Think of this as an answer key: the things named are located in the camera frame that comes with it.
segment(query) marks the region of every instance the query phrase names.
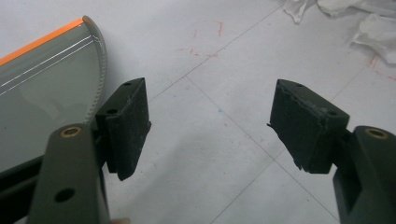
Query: orange strip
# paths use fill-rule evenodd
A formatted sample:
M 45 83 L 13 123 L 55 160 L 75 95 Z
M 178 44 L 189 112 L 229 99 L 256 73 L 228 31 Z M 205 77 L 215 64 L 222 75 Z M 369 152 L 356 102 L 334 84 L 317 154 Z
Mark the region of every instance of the orange strip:
M 5 63 L 9 63 L 10 61 L 20 57 L 22 54 L 24 54 L 32 49 L 35 49 L 35 48 L 39 47 L 40 45 L 43 45 L 43 44 L 49 42 L 51 39 L 55 38 L 56 36 L 62 35 L 64 33 L 66 33 L 67 31 L 75 28 L 76 26 L 81 25 L 82 23 L 84 23 L 84 21 L 82 19 L 77 19 L 77 20 L 70 22 L 66 26 L 64 26 L 64 27 L 62 27 L 48 35 L 45 35 L 45 36 L 37 39 L 35 42 L 32 42 L 32 43 L 26 45 L 25 47 L 23 47 L 21 49 L 17 49 L 16 51 L 8 54 L 6 57 L 0 59 L 0 66 Z

